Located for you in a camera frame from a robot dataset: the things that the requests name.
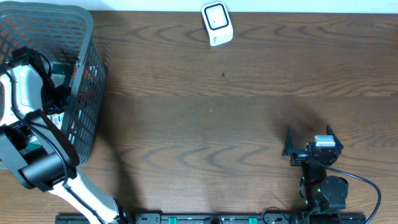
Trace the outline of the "black mounting rail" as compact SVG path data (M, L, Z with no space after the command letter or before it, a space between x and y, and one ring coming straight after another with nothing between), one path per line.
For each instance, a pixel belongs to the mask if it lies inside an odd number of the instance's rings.
M137 224L300 224L300 223L365 223L364 215L353 214L313 214L309 220L303 215L282 215L277 212L266 213L265 215L161 215L159 213L142 213L135 215Z

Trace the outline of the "white barcode scanner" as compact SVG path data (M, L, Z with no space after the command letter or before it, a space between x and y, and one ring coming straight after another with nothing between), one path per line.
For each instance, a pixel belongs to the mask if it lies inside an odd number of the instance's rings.
M225 44L233 39L233 25L223 2L218 1L203 6L201 16L212 47Z

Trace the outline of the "grey plastic shopping basket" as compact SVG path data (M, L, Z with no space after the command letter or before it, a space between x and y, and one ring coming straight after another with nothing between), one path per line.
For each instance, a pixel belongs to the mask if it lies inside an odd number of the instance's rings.
M1 63L29 47L53 64L70 65L75 74L62 132L81 164L91 155L96 122L106 87L106 72L93 42L94 20L78 6L4 1L1 3Z

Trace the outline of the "green lid spice jar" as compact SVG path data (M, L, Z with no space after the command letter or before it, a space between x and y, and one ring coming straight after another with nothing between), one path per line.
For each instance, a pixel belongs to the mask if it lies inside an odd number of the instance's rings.
M51 120L54 123L54 125L56 125L56 127L58 129L61 129L62 128L62 123L63 123L64 113L53 114L50 117L51 117Z

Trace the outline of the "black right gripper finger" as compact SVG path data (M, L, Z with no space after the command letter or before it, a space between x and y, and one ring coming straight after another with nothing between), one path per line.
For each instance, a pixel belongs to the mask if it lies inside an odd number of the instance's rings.
M292 135L292 129L290 126L287 129L287 135L284 143L284 150L294 150L294 140Z
M329 124L326 126L326 134L333 137L333 140L335 142L335 146L342 146L342 143L336 137L335 133L333 132L333 130L332 130L332 128L331 128L331 126Z

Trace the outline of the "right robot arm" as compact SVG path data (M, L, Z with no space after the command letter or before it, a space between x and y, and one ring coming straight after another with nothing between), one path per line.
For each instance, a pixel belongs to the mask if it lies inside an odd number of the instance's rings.
M315 136L303 149L295 147L292 129L288 129L282 154L290 157L291 166L302 168L299 193L306 203L306 208L292 217L291 223L343 222L340 211L346 208L348 181L326 173L342 149L330 126L326 127L326 134Z

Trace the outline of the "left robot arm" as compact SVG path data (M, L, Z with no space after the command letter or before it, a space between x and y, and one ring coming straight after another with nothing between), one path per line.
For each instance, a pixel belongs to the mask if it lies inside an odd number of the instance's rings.
M46 77L32 65L2 66L7 99L1 160L25 188L63 198L90 223L130 223L115 199L100 191L79 168L78 148L92 145L94 125L82 129L82 136L65 134L43 111L41 91Z

